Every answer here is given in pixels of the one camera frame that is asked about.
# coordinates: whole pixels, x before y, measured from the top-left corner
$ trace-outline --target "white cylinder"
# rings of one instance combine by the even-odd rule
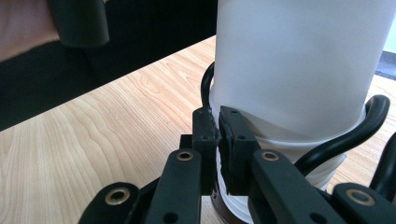
[[[215,119],[221,105],[238,109],[262,147],[291,161],[353,129],[395,9],[395,0],[219,0]],[[311,183],[325,188],[344,157]]]

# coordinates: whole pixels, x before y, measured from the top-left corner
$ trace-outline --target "table surface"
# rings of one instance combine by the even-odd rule
[[[0,132],[0,223],[77,223],[114,182],[139,188],[157,178],[179,136],[191,133],[215,37],[150,64]],[[333,177],[368,185],[396,131],[396,82],[375,76],[368,97],[387,95],[380,131],[354,148]],[[221,223],[208,197],[202,223]]]

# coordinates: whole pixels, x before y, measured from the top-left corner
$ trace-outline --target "wooden table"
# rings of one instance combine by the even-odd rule
[[[143,187],[157,178],[179,136],[191,133],[214,54],[212,37],[0,132],[0,223],[77,223],[101,188],[118,181]],[[368,185],[396,131],[396,82],[375,76],[373,94],[391,99],[389,117],[349,153],[331,187]],[[220,223],[207,197],[202,223]]]

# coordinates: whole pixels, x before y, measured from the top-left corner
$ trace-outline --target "black curved rod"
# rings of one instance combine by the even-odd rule
[[[215,63],[207,67],[204,76],[202,77],[201,82],[201,101],[202,106],[210,106],[209,105],[209,92],[210,92],[210,83],[212,82],[213,76],[215,75]]]
[[[308,151],[294,163],[295,167],[307,176],[323,162],[365,142],[384,123],[389,105],[388,97],[373,96],[365,105],[366,119],[358,127]]]
[[[382,152],[370,189],[390,202],[396,195],[396,133],[389,139]]]

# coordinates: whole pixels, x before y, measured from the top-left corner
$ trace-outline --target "white container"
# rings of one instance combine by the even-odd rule
[[[395,0],[219,0],[215,119],[221,105],[238,109],[262,147],[291,161],[353,129],[395,9]],[[324,189],[344,157],[311,184]]]

